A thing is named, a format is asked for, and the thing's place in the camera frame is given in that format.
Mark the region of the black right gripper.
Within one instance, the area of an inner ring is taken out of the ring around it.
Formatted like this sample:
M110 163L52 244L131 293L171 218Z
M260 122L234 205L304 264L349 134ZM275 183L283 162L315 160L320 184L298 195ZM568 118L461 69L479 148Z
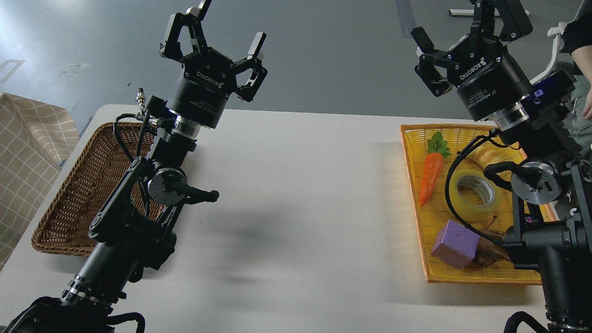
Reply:
M457 87L457 95L471 118L478 122L494 112L509 108L533 91L507 44L533 32L533 26L519 0L472 0L474 14L469 36L445 51L435 48L423 27L413 28L411 36L419 48L414 71L435 97ZM502 28L495 34L495 12ZM448 69L447 79L438 68Z

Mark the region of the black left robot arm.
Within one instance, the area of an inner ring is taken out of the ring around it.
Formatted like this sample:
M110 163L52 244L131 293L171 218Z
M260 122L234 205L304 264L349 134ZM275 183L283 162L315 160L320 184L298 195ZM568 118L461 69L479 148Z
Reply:
M124 286L138 282L144 268L158 270L174 253L173 228L184 205L218 200L219 192L188 184L183 162L200 129L216 128L230 96L251 102L268 73L259 56L264 32L239 61L207 44L202 23L210 4L202 0L169 19L159 53L182 71L167 101L146 101L139 89L136 157L90 223L89 238L97 241L91 255L60 297L36 299L6 333L112 333L129 321L136 332L145 331L144 316L114 315L112 306L126 298Z

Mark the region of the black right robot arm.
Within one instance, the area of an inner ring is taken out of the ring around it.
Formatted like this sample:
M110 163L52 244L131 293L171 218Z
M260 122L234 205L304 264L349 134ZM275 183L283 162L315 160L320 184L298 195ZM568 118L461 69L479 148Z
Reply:
M453 161L450 182L463 158L493 137L518 143L525 160L488 165L484 175L512 194L513 225L503 241L491 239L508 253L514 268L541 276L547 327L530 314L516 312L505 332L524 322L537 333L591 331L591 164L563 125L566 96L573 76L564 70L530 81L509 54L506 43L533 30L518 0L474 0L469 34L449 50L438 50L422 27L411 35L417 43L418 76L436 97L457 89L476 122L491 120L497 129L470 141Z

